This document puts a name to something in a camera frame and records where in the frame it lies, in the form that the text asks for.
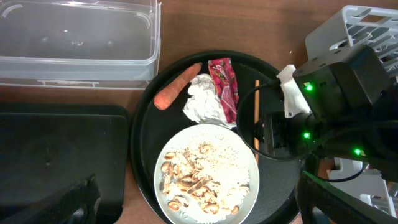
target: wooden stick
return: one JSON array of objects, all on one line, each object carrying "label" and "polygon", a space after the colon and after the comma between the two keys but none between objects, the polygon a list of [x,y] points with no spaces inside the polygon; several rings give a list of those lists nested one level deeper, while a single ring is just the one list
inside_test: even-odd
[{"label": "wooden stick", "polygon": [[[256,80],[255,87],[260,85],[260,80]],[[254,124],[259,121],[259,113],[260,113],[260,92],[257,90],[254,94]],[[254,137],[254,148],[259,150],[259,140]],[[257,165],[259,163],[259,155],[256,154]]]}]

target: orange carrot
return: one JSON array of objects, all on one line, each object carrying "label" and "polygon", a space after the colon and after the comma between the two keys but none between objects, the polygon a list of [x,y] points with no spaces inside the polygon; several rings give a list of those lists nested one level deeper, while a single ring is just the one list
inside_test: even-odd
[{"label": "orange carrot", "polygon": [[193,64],[191,67],[187,68],[172,83],[155,96],[155,106],[160,110],[167,109],[176,97],[178,97],[178,94],[180,94],[181,90],[188,84],[188,82],[198,75],[200,69],[201,63]]}]

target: bowl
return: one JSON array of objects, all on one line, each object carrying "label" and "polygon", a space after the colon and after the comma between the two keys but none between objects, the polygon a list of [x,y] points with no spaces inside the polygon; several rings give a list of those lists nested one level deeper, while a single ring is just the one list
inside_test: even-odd
[{"label": "bowl", "polygon": [[215,144],[220,144],[225,147],[233,147],[239,152],[239,157],[242,161],[247,161],[250,181],[248,182],[250,192],[245,196],[242,205],[239,208],[239,212],[236,215],[228,215],[225,220],[220,220],[215,223],[224,224],[240,224],[250,214],[259,192],[260,177],[259,169],[256,163],[256,159],[252,151],[243,143],[242,139],[233,131],[226,129],[221,126],[212,124],[198,124],[186,128],[177,133],[168,143],[164,146],[160,152],[156,162],[155,174],[154,174],[154,188],[156,199],[164,212],[165,216],[174,224],[180,223],[191,223],[197,224],[198,222],[188,215],[184,214],[183,211],[174,212],[168,207],[168,200],[161,192],[160,186],[162,184],[162,172],[160,170],[162,164],[166,161],[164,159],[166,153],[175,151],[177,149],[185,149],[190,144],[201,144],[203,141],[212,141],[214,139]]}]

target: green light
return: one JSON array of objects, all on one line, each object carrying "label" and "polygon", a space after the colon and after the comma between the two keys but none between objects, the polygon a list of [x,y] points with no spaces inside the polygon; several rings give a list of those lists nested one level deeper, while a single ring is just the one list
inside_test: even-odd
[{"label": "green light", "polygon": [[304,133],[303,136],[306,139],[310,139],[311,138],[311,134],[310,133]]},{"label": "green light", "polygon": [[305,87],[305,89],[306,89],[307,91],[312,91],[312,90],[313,90],[313,86],[312,86],[311,84],[308,84],[308,85]]},{"label": "green light", "polygon": [[361,155],[362,150],[360,150],[360,149],[355,149],[355,150],[354,150],[354,153],[355,153],[357,156],[359,156],[359,155]]}]

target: brown table surface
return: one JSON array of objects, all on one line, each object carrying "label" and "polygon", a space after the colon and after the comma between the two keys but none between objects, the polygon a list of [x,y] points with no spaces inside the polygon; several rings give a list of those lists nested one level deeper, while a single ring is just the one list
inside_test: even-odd
[{"label": "brown table surface", "polygon": [[[162,0],[160,70],[184,56],[219,49],[254,55],[279,70],[290,63],[299,66],[308,60],[305,37],[348,4],[398,9],[397,0]],[[117,104],[130,112],[141,95],[126,90],[0,87],[2,102]],[[141,195],[131,166],[126,169],[124,211],[118,223],[163,223]]]}]

